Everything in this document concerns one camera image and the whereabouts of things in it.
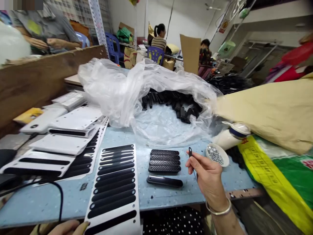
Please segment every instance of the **hand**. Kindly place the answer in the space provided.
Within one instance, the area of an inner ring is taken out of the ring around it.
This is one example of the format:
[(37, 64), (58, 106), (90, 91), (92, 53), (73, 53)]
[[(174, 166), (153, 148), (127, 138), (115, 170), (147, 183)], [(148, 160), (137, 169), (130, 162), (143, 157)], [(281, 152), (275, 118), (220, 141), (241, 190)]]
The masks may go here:
[(41, 50), (47, 50), (49, 46), (42, 40), (27, 37), (27, 41), (34, 47), (41, 49)]
[(69, 220), (56, 226), (48, 235), (83, 235), (89, 222), (79, 224), (77, 220)]
[(54, 49), (63, 49), (67, 46), (67, 41), (62, 39), (47, 39), (47, 43)]
[(192, 152), (186, 167), (188, 167), (190, 175), (193, 169), (197, 172), (199, 188), (210, 208), (216, 212), (225, 211), (229, 203), (221, 180), (222, 166), (218, 162)]

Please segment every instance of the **green sack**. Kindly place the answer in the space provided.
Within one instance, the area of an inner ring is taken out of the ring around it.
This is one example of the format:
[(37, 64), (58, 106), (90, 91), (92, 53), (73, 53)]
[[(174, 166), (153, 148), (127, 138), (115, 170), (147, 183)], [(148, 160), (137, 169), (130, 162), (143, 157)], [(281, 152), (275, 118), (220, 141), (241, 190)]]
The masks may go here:
[(123, 27), (122, 29), (118, 30), (116, 33), (117, 39), (124, 43), (129, 43), (130, 35), (131, 35), (131, 32), (126, 27)]

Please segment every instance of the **person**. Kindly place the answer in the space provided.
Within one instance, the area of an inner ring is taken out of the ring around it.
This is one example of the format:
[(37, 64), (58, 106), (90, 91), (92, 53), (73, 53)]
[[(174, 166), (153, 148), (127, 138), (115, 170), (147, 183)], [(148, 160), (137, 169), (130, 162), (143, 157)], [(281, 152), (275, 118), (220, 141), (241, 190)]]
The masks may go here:
[(10, 10), (13, 26), (30, 43), (33, 54), (44, 55), (82, 47), (75, 31), (60, 10), (43, 2), (43, 10)]
[(166, 34), (165, 25), (159, 24), (154, 27), (154, 38), (152, 39), (151, 46), (158, 47), (165, 52), (166, 40), (164, 39)]
[[(210, 211), (213, 213), (222, 212), (222, 215), (214, 215), (212, 219), (217, 235), (245, 235), (239, 225), (238, 219), (231, 208), (230, 201), (226, 198), (224, 187), (221, 180), (222, 166), (198, 153), (192, 152), (192, 156), (187, 160), (186, 165), (188, 174), (197, 173), (197, 182)], [(191, 207), (176, 207), (158, 210), (157, 213), (147, 211), (143, 221), (143, 234), (204, 234), (200, 213)], [(49, 235), (66, 235), (69, 232), (70, 223), (58, 225), (58, 229), (52, 230)], [(76, 223), (71, 227), (75, 230), (74, 235), (81, 235), (84, 226)]]
[(211, 65), (212, 52), (209, 49), (210, 41), (204, 39), (200, 46), (199, 65)]

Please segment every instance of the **silver bracelet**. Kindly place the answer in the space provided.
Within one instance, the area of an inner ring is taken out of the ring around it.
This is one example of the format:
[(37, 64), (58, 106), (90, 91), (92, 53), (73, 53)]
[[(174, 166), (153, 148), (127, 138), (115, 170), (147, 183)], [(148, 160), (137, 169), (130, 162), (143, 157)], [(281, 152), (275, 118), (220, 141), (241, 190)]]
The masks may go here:
[(231, 201), (229, 198), (227, 200), (228, 200), (229, 206), (225, 211), (222, 211), (222, 212), (215, 212), (215, 211), (210, 210), (207, 201), (205, 202), (205, 206), (208, 209), (208, 211), (211, 212), (211, 214), (213, 215), (225, 215), (225, 214), (228, 214), (231, 210)]

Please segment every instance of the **clear plastic bag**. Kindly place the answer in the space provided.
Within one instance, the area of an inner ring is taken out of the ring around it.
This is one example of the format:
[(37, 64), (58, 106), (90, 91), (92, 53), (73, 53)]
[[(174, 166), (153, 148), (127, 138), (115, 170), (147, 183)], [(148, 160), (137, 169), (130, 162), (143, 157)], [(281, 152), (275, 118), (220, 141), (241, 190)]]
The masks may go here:
[[(97, 100), (102, 113), (110, 118), (111, 126), (131, 126), (136, 138), (159, 147), (210, 139), (212, 110), (217, 95), (222, 95), (218, 89), (192, 73), (175, 73), (147, 58), (126, 74), (123, 68), (108, 59), (94, 58), (79, 67), (78, 77), (84, 90)], [(150, 88), (157, 92), (176, 90), (192, 94), (203, 111), (197, 120), (192, 116), (191, 124), (182, 123), (175, 111), (165, 105), (154, 105), (151, 110), (142, 111), (142, 97)]]

